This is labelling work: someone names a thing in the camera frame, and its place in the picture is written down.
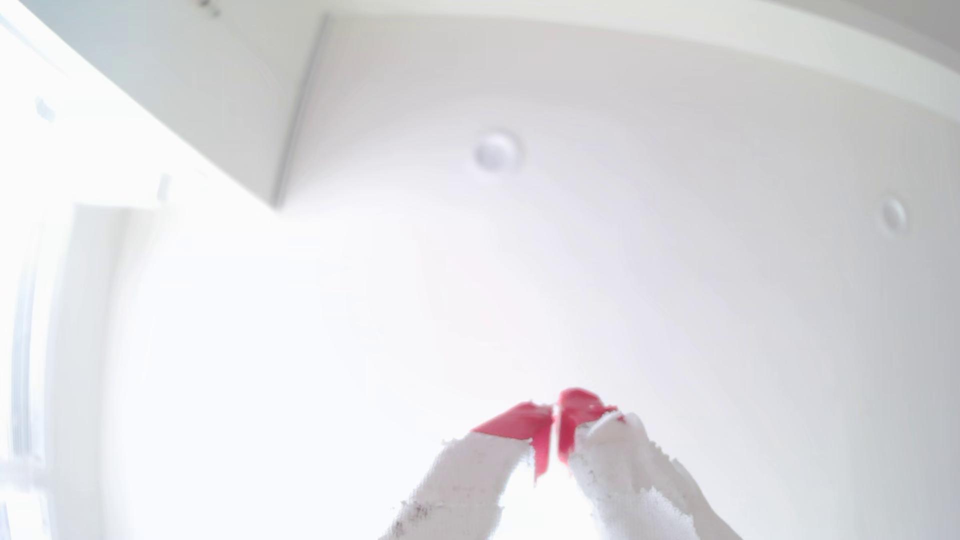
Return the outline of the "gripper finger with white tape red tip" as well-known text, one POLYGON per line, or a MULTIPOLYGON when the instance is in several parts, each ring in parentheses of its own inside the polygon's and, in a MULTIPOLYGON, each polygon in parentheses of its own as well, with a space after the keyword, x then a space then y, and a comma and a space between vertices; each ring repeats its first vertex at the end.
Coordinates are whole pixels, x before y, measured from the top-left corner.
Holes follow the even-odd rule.
POLYGON ((558 458, 588 500, 601 539, 740 539, 638 415, 581 388, 563 390, 557 411, 558 458))
POLYGON ((525 401, 446 443, 399 507, 382 539, 489 539, 501 499, 526 462, 533 482, 546 473, 555 415, 525 401))

